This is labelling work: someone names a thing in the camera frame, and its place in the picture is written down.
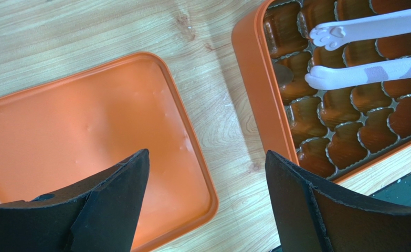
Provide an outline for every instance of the wood grain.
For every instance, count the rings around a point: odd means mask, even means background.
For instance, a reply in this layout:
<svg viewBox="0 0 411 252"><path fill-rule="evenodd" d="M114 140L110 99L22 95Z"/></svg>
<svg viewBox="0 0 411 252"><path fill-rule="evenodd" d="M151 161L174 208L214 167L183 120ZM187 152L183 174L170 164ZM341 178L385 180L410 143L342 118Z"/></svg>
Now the wood grain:
<svg viewBox="0 0 411 252"><path fill-rule="evenodd" d="M410 172L411 143L408 143L406 148L337 183L358 193L371 195Z"/></svg>
<svg viewBox="0 0 411 252"><path fill-rule="evenodd" d="M269 251L280 241L265 155L230 40L236 22L261 2L0 1L0 96L137 51L157 54L171 70L220 198L211 222L158 251ZM375 185L364 182L371 179L343 185L370 192ZM383 186L390 177L374 180Z"/></svg>

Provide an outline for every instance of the orange tray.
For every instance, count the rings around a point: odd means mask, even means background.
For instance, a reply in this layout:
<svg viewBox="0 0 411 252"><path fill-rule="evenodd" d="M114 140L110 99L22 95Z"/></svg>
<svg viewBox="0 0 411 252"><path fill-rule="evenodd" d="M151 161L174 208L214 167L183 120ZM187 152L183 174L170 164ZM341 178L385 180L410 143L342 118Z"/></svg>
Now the orange tray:
<svg viewBox="0 0 411 252"><path fill-rule="evenodd" d="M332 90L331 96L329 91L310 88L301 78L312 64L342 68L348 60L361 65L368 60L397 58L399 53L411 54L408 52L411 50L409 36L396 36L391 40L399 40L398 43L386 39L377 40L377 44L374 40L362 41L348 44L345 50L327 52L315 49L305 39L304 32L299 32L334 21L335 15L347 20L383 14L374 13L373 8L387 13L409 6L411 8L411 0L390 3L379 0L267 0L237 23L232 44L266 152L278 152L317 175L340 182L411 146L411 113L406 112L411 111L411 96L405 96L411 95L411 91L404 90L411 89L411 80ZM372 49L375 46L384 49L383 55L379 56L380 52ZM281 67L285 66L294 73L294 81L280 88L277 79L287 79L281 75ZM331 111L332 114L329 109L324 112L326 117L332 117L327 122L334 125L324 122L322 113L319 118L319 109L320 112L325 109L325 102L343 108ZM389 119L399 123L391 126ZM308 135L302 134L311 130L313 132Z"/></svg>
<svg viewBox="0 0 411 252"><path fill-rule="evenodd" d="M211 220L218 198L202 151L167 65L149 53L0 98L0 203L30 201L144 148L150 176L132 251Z"/></svg>

